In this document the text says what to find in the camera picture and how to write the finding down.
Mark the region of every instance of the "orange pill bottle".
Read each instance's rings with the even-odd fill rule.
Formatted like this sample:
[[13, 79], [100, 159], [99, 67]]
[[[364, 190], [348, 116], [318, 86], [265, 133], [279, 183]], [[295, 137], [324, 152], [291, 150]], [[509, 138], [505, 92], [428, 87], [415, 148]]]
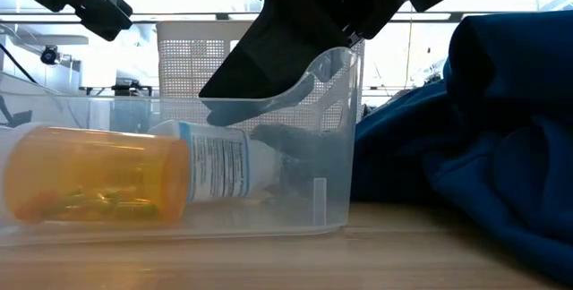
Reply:
[[0, 128], [0, 215], [44, 221], [181, 217], [189, 151], [178, 139], [66, 129]]

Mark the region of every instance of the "black cable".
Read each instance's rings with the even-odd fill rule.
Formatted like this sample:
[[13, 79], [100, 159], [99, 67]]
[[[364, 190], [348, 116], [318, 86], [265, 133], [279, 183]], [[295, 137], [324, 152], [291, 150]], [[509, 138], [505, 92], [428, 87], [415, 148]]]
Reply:
[[8, 58], [10, 58], [12, 60], [12, 63], [14, 63], [14, 65], [16, 65], [16, 67], [18, 67], [20, 72], [22, 72], [24, 75], [26, 75], [26, 77], [28, 78], [28, 80], [30, 80], [30, 82], [32, 82], [34, 84], [38, 84], [36, 82], [36, 80], [34, 80], [34, 78], [31, 77], [30, 74], [26, 70], [24, 70], [23, 67], [21, 67], [20, 63], [18, 63], [18, 61], [16, 61], [14, 56], [12, 56], [12, 54], [10, 54], [10, 52], [6, 49], [6, 47], [4, 45], [2, 45], [2, 43], [0, 43], [0, 49], [2, 49], [4, 51], [4, 53], [6, 54], [6, 56], [8, 56]]
[[408, 80], [410, 80], [410, 52], [412, 51], [412, 26], [414, 25], [414, 7], [410, 5], [410, 34], [408, 35], [408, 56], [406, 61], [406, 80], [404, 81], [404, 88], [408, 85]]
[[10, 114], [10, 111], [8, 111], [8, 108], [6, 107], [6, 103], [4, 102], [4, 97], [1, 95], [0, 95], [0, 111], [4, 115], [4, 118], [6, 118], [6, 121], [9, 124], [11, 124], [13, 122], [12, 115]]

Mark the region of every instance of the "blue fabric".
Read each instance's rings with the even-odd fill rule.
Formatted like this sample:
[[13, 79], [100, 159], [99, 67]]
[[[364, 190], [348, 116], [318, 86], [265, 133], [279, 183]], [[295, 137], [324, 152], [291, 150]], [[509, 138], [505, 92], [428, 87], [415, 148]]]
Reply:
[[573, 12], [464, 19], [444, 80], [356, 127], [353, 200], [448, 203], [573, 286]]

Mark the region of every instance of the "pill bottle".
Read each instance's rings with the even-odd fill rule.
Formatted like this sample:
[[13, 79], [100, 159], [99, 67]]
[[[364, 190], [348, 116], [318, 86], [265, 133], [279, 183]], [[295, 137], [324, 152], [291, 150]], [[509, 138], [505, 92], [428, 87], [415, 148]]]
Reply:
[[0, 215], [44, 221], [176, 221], [189, 181], [184, 141], [24, 124], [0, 129]]
[[243, 130], [166, 121], [150, 134], [181, 139], [190, 151], [187, 203], [223, 198], [257, 198], [280, 180], [286, 156], [252, 141]]

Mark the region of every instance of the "plastic container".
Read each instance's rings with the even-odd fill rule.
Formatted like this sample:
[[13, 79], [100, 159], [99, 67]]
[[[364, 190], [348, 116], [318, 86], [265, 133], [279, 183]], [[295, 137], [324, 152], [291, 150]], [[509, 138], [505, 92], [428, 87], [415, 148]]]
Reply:
[[0, 212], [20, 223], [176, 222], [189, 151], [161, 136], [28, 123], [0, 130]]
[[[186, 29], [181, 24], [185, 23], [158, 26], [160, 77], [167, 73], [190, 76], [192, 64], [211, 54], [194, 50], [190, 60], [186, 50], [202, 39], [186, 37], [179, 31]], [[332, 49], [309, 65], [298, 84], [277, 97], [208, 101], [238, 112], [261, 104], [286, 106], [231, 126], [290, 159], [272, 167], [277, 182], [265, 186], [256, 197], [190, 202], [174, 224], [62, 220], [23, 224], [2, 218], [0, 244], [312, 235], [340, 228], [346, 224], [349, 208], [359, 60], [349, 49]], [[299, 93], [308, 91], [308, 85], [312, 91], [301, 101]], [[149, 128], [169, 120], [208, 125], [212, 116], [206, 101], [198, 98], [64, 97], [7, 77], [0, 79], [0, 94], [11, 113], [31, 111], [32, 122], [66, 128], [146, 134]], [[115, 162], [130, 166], [129, 162]], [[101, 168], [96, 162], [93, 166]], [[73, 170], [73, 166], [62, 170]]]

